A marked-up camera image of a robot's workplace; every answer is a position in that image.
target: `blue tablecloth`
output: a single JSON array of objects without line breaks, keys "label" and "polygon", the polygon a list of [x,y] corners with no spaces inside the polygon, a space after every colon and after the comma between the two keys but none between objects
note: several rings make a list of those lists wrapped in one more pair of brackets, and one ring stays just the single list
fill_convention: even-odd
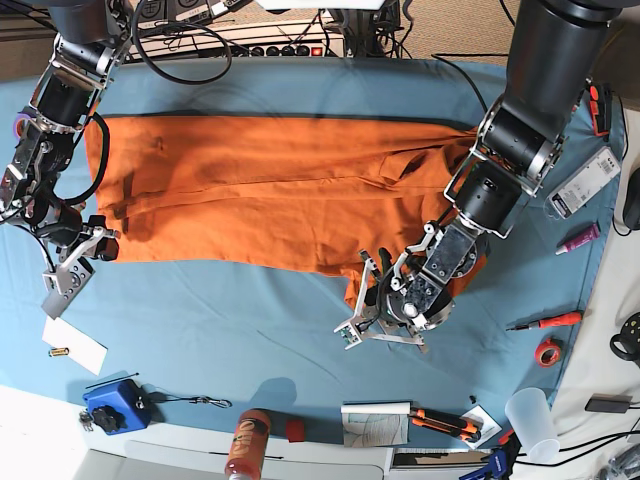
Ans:
[{"label": "blue tablecloth", "polygon": [[[202,77],[213,61],[167,66]],[[504,69],[463,64],[489,103],[502,91]],[[11,124],[29,99],[34,79],[0,86],[0,152],[13,156]],[[477,125],[482,118],[469,85],[450,67],[424,61],[234,59],[222,80],[202,87],[169,83],[141,65],[124,67],[99,111],[103,115],[158,113],[346,116]],[[618,109],[611,142],[622,148]],[[350,315],[346,281],[314,274],[218,261],[150,264],[94,262],[97,274],[64,319],[108,347],[104,376],[140,372],[145,388],[179,395],[227,398],[234,407],[175,402],[164,421],[232,431],[249,407],[305,418],[307,439],[339,443],[345,401],[412,400],[463,413],[477,398],[506,426],[504,404],[524,386],[553,398],[577,327],[505,332],[516,321],[584,309],[602,256],[617,192],[612,182],[568,221],[548,217],[544,197],[602,146],[583,105],[568,128],[563,157],[547,188],[531,202],[506,241],[491,239],[487,267],[457,297],[443,326],[426,335],[430,352],[367,341],[345,352],[333,328]],[[233,142],[229,132],[229,142]],[[58,192],[70,196],[90,183],[79,147]],[[95,210],[95,200],[88,211]],[[572,231],[599,222],[601,238],[555,256]],[[0,383],[82,403],[96,378],[67,358],[50,359],[41,340],[43,262],[35,242],[12,227],[0,229]],[[553,333],[565,343],[562,363],[541,369],[536,346]],[[411,427],[412,446],[461,446]]]}]

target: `white card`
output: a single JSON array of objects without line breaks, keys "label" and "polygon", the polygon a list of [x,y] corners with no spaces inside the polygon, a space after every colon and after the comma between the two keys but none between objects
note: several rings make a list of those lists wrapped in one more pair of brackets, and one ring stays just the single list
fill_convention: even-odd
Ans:
[{"label": "white card", "polygon": [[94,375],[100,374],[104,358],[107,356],[107,349],[61,318],[54,320],[47,317],[42,340],[53,348],[68,348],[68,356],[71,360]]},{"label": "white card", "polygon": [[464,442],[467,445],[469,445],[473,450],[478,448],[480,445],[482,445],[484,442],[486,442],[491,437],[496,435],[500,430],[502,430],[500,425],[498,425],[496,421],[493,418],[491,418],[489,414],[485,412],[484,408],[482,408],[480,405],[472,408],[467,413],[462,415],[462,418],[466,418],[467,420],[470,420],[475,425],[482,425],[482,428],[480,429],[480,434],[481,434],[480,440],[478,440],[475,443]]}]

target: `red tape roll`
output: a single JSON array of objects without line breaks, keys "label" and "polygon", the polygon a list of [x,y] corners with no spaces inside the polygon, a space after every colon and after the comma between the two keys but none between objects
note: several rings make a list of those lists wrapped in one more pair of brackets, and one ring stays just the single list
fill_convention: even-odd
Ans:
[{"label": "red tape roll", "polygon": [[558,363],[562,349],[551,338],[547,338],[536,348],[536,363],[542,368],[549,368]]}]

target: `white paper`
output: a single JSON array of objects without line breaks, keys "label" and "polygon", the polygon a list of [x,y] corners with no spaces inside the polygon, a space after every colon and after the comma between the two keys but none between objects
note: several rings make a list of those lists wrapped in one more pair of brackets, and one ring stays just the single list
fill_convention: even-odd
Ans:
[{"label": "white paper", "polygon": [[[53,348],[68,348],[68,357],[71,360],[82,365],[94,375],[100,374],[107,349],[61,318],[54,320],[47,317],[42,340]],[[54,362],[59,360],[59,358],[51,359]]]},{"label": "white paper", "polygon": [[350,448],[386,447],[408,443],[409,417],[343,413],[344,446]]},{"label": "white paper", "polygon": [[362,403],[358,405],[342,405],[340,413],[409,415],[409,413],[411,413],[411,403]]},{"label": "white paper", "polygon": [[485,412],[484,408],[482,408],[480,405],[472,408],[467,413],[462,415],[462,418],[470,420],[474,425],[482,425],[482,428],[480,429],[480,440],[475,443],[464,442],[473,450],[478,448],[480,445],[482,445],[484,442],[486,442],[491,437],[495,436],[500,430],[502,430],[500,425],[498,425],[496,421],[491,418],[489,414]]}]

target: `glue tube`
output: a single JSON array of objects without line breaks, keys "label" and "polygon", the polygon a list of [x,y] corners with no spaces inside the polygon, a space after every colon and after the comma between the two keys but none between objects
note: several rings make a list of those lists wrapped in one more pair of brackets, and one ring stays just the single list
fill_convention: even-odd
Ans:
[{"label": "glue tube", "polygon": [[595,240],[600,236],[600,228],[598,228],[598,224],[594,223],[586,230],[582,231],[575,237],[571,238],[562,244],[558,250],[556,250],[556,255],[562,255],[563,253],[570,252],[571,250],[575,250],[582,245],[586,245],[587,243]]},{"label": "glue tube", "polygon": [[271,420],[261,410],[248,410],[238,420],[224,473],[229,480],[260,480]]}]

